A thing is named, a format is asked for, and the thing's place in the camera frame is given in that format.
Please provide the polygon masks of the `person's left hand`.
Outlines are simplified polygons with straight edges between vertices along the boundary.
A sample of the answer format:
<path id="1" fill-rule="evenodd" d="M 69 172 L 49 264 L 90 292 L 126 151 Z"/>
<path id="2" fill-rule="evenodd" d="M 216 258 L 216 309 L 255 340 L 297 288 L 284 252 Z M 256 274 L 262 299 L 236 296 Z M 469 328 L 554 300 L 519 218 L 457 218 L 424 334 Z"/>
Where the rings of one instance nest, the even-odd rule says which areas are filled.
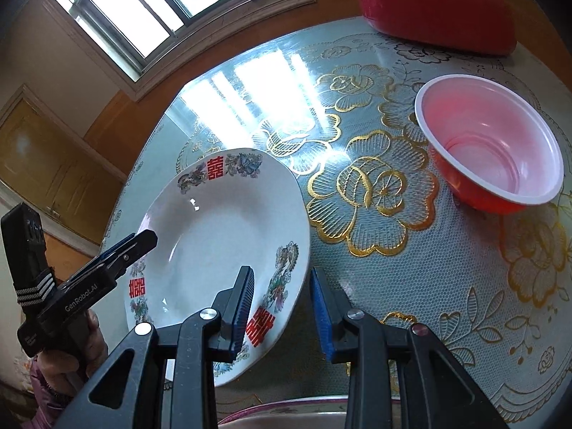
<path id="1" fill-rule="evenodd" d="M 86 376 L 91 377 L 107 359 L 109 348 L 102 335 L 97 315 L 89 309 L 86 312 L 86 318 L 90 335 L 82 354 L 82 361 L 85 365 Z M 75 356 L 65 351 L 46 350 L 38 355 L 37 362 L 50 388 L 63 395 L 76 395 L 77 388 L 69 380 L 69 377 L 76 375 L 80 367 Z"/>

